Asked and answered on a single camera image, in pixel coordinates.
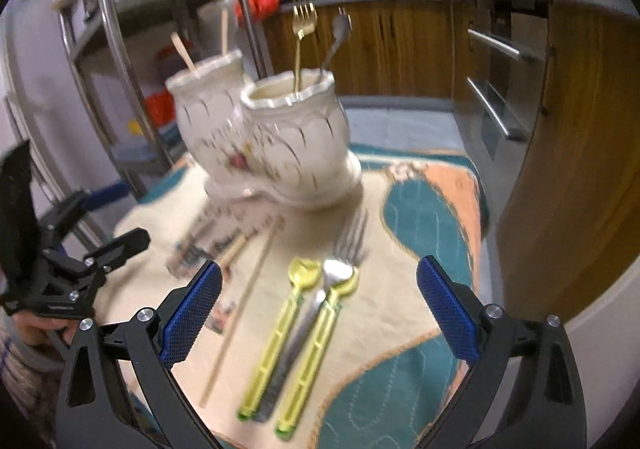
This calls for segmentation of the person's left hand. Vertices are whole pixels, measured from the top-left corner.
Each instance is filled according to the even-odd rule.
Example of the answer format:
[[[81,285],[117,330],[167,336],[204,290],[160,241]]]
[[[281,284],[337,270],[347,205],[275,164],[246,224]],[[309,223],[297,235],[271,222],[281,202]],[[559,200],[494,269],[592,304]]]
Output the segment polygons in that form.
[[[12,321],[18,335],[29,346],[49,344],[50,332],[60,333],[63,342],[70,345],[78,325],[75,320],[43,318],[34,315],[29,310],[14,313]]]

